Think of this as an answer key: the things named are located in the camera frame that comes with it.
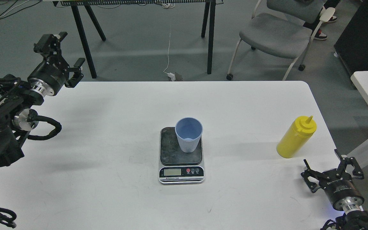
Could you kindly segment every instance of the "chair backrest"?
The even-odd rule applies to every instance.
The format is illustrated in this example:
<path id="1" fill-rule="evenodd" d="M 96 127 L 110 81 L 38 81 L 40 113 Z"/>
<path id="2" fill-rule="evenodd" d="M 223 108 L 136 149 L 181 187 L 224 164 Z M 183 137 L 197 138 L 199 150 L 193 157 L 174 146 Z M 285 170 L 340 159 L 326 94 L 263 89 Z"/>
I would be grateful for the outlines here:
<path id="1" fill-rule="evenodd" d="M 304 1 L 299 0 L 267 0 L 266 4 L 269 9 L 287 13 L 305 22 L 313 23 L 322 10 L 325 1 L 308 0 L 308 3 L 304 3 Z"/>

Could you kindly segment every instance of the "digital kitchen scale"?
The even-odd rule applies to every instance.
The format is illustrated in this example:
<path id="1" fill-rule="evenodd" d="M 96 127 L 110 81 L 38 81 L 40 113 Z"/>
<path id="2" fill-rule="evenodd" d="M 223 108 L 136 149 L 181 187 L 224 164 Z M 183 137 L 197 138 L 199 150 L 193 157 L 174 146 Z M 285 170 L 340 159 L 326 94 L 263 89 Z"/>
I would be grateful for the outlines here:
<path id="1" fill-rule="evenodd" d="M 178 145 L 174 127 L 160 134 L 159 180 L 163 184 L 199 184 L 204 180 L 202 138 L 192 153 L 184 153 Z"/>

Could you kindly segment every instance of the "wire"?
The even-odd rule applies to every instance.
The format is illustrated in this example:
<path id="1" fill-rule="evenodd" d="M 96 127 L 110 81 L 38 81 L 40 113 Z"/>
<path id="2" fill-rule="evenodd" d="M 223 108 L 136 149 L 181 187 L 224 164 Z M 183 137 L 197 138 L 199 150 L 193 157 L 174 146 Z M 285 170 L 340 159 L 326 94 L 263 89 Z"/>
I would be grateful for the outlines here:
<path id="1" fill-rule="evenodd" d="M 23 3 L 19 4 L 18 6 L 22 6 L 23 4 L 25 4 L 25 3 L 29 2 L 29 1 L 30 1 L 30 0 L 24 1 Z M 8 11 L 7 11 L 6 13 L 4 13 L 4 14 L 1 14 L 1 16 L 0 16 L 0 17 L 5 16 L 7 13 L 11 12 L 11 10 L 15 9 L 15 8 L 16 8 L 16 7 L 18 7 L 18 6 L 15 6 L 14 8 L 12 8 L 12 9 L 8 10 Z"/>
<path id="2" fill-rule="evenodd" d="M 9 214 L 11 215 L 11 217 L 7 217 L 3 213 Z M 6 209 L 6 208 L 0 208 L 0 223 L 1 224 L 6 225 L 8 227 L 16 227 L 16 224 L 13 221 L 15 219 L 16 219 L 16 214 L 13 211 Z"/>
<path id="3" fill-rule="evenodd" d="M 12 15 L 14 15 L 14 14 L 16 14 L 16 13 L 18 13 L 18 12 L 20 12 L 20 11 L 24 10 L 24 9 L 28 9 L 29 7 L 35 6 L 36 4 L 39 4 L 40 2 L 42 2 L 42 0 L 39 0 L 37 3 L 35 3 L 35 4 L 31 5 L 31 6 L 27 6 L 27 7 L 25 7 L 25 8 L 22 8 L 22 9 L 20 9 L 20 10 L 16 11 L 15 13 L 12 13 L 12 14 L 10 14 L 10 15 L 8 15 L 8 16 L 2 17 L 2 18 L 0 18 L 0 20 L 1 20 L 1 19 L 6 19 L 7 17 L 12 16 Z"/>
<path id="4" fill-rule="evenodd" d="M 161 6 L 163 6 L 164 9 L 172 9 L 175 7 L 175 3 L 162 3 Z"/>
<path id="5" fill-rule="evenodd" d="M 10 90 L 8 90 L 8 92 L 6 92 L 1 98 L 0 98 L 0 103 L 3 101 L 3 99 L 5 99 L 15 88 L 17 88 L 19 86 L 19 83 L 21 83 L 21 79 L 19 77 L 16 78 L 16 84 L 14 87 L 12 87 Z"/>
<path id="6" fill-rule="evenodd" d="M 100 8 L 103 8 L 103 9 L 114 9 L 114 8 L 117 8 L 117 7 L 119 7 L 119 6 L 121 6 L 121 4 L 120 5 L 117 5 L 117 6 L 115 6 L 115 7 L 103 7 L 103 6 L 97 6 L 97 7 L 100 7 Z"/>
<path id="7" fill-rule="evenodd" d="M 168 63 L 167 63 L 167 67 L 163 70 L 163 72 L 166 73 L 166 74 L 168 74 L 166 72 L 166 70 L 168 69 L 168 65 L 170 64 L 170 56 L 169 56 L 169 54 L 170 54 L 170 43 L 171 43 L 171 24 L 170 24 L 170 39 L 168 41 L 168 51 L 167 51 Z"/>
<path id="8" fill-rule="evenodd" d="M 10 6 L 10 7 L 8 7 L 4 12 L 2 12 L 1 14 L 0 14 L 0 16 L 3 14 L 3 13 L 5 13 L 7 10 L 9 10 L 13 5 L 15 5 L 15 3 L 17 2 L 18 0 L 16 0 L 14 3 L 12 3 L 12 5 Z"/>
<path id="9" fill-rule="evenodd" d="M 3 4 L 6 4 L 6 3 L 8 3 L 8 1 L 9 1 L 9 0 L 7 0 L 7 1 L 5 2 L 5 3 L 2 3 L 2 4 L 0 4 L 0 6 L 1 6 L 1 5 L 3 5 Z"/>
<path id="10" fill-rule="evenodd" d="M 36 135 L 29 135 L 28 139 L 29 140 L 48 140 L 51 139 L 52 137 L 56 136 L 61 130 L 62 130 L 62 125 L 55 121 L 52 118 L 48 118 L 48 117 L 44 117 L 44 116 L 36 116 L 34 118 L 31 119 L 32 121 L 39 121 L 39 122 L 47 122 L 48 124 L 53 125 L 55 128 L 50 131 L 50 133 L 46 136 L 36 136 Z"/>

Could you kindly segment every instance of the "black table leg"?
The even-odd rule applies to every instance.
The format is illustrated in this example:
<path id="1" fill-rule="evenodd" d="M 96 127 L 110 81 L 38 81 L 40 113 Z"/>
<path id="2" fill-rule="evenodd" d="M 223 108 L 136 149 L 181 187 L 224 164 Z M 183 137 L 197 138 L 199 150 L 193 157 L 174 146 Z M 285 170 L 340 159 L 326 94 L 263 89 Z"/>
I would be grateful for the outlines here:
<path id="1" fill-rule="evenodd" d="M 211 0 L 210 7 L 210 26 L 208 35 L 208 61 L 207 61 L 207 74 L 212 72 L 212 50 L 214 46 L 214 25 L 215 25 L 215 6 L 216 0 Z"/>
<path id="2" fill-rule="evenodd" d="M 209 7 L 210 7 L 210 2 L 205 3 L 203 29 L 201 30 L 201 37 L 202 38 L 205 38 L 205 31 L 207 29 L 207 20 L 208 20 Z"/>
<path id="3" fill-rule="evenodd" d="M 93 64 L 92 55 L 90 54 L 90 49 L 88 45 L 88 41 L 86 39 L 85 30 L 83 29 L 81 16 L 79 14 L 79 10 L 77 6 L 70 6 L 72 8 L 73 17 L 75 18 L 76 27 L 78 28 L 79 37 L 82 42 L 83 51 L 85 52 L 86 60 L 88 61 L 88 66 L 90 69 L 90 74 L 92 78 L 97 78 L 95 65 Z"/>
<path id="4" fill-rule="evenodd" d="M 96 16 L 95 16 L 95 14 L 93 13 L 93 10 L 92 10 L 91 6 L 90 6 L 90 5 L 88 5 L 88 6 L 85 6 L 85 8 L 86 8 L 86 11 L 87 11 L 87 12 L 88 12 L 88 14 L 89 14 L 90 19 L 92 19 L 92 22 L 93 22 L 93 24 L 95 25 L 96 30 L 97 30 L 97 32 L 98 32 L 98 33 L 99 33 L 99 35 L 100 35 L 100 38 L 102 39 L 102 41 L 106 41 L 105 34 L 103 33 L 103 30 L 102 30 L 102 28 L 100 27 L 99 22 L 97 21 Z"/>

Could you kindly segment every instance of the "chair leg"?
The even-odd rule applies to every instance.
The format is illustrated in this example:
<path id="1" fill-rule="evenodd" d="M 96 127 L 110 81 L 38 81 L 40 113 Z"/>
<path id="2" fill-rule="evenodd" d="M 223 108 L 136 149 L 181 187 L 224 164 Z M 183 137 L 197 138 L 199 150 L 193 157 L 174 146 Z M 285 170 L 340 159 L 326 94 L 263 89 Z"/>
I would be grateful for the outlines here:
<path id="1" fill-rule="evenodd" d="M 316 30 L 314 30 L 313 33 L 316 33 L 318 29 L 319 29 L 319 26 L 316 27 Z M 305 69 L 305 65 L 303 64 L 303 62 L 305 61 L 306 54 L 308 53 L 308 50 L 309 50 L 309 48 L 311 46 L 311 43 L 313 41 L 313 38 L 314 38 L 314 35 L 311 36 L 310 41 L 308 43 L 308 46 L 306 47 L 305 51 L 303 52 L 302 61 L 301 61 L 301 64 L 299 65 L 299 70 L 300 71 L 303 71 Z"/>
<path id="2" fill-rule="evenodd" d="M 290 66 L 289 66 L 288 70 L 287 70 L 287 71 L 286 71 L 286 73 L 285 73 L 285 76 L 283 76 L 283 79 L 282 79 L 283 81 L 284 81 L 284 80 L 286 80 L 286 77 L 288 76 L 288 74 L 289 74 L 290 70 L 292 70 L 293 65 L 296 63 L 296 61 L 298 61 L 298 58 L 299 58 L 299 57 L 295 58 L 295 59 L 293 60 L 293 62 L 290 64 Z"/>
<path id="3" fill-rule="evenodd" d="M 231 74 L 231 68 L 232 68 L 232 64 L 233 64 L 234 59 L 235 59 L 235 55 L 236 55 L 236 53 L 237 53 L 237 51 L 238 51 L 239 44 L 241 44 L 241 41 L 242 41 L 242 39 L 240 38 L 240 39 L 239 39 L 239 41 L 238 41 L 238 43 L 236 44 L 235 52 L 234 52 L 234 54 L 233 54 L 233 56 L 232 56 L 231 63 L 229 64 L 228 72 L 226 73 L 226 78 L 227 78 L 227 79 L 228 79 L 228 76 L 230 76 L 230 79 L 228 79 L 228 80 L 232 80 L 232 77 L 234 77 L 234 76 L 232 76 L 232 74 Z"/>

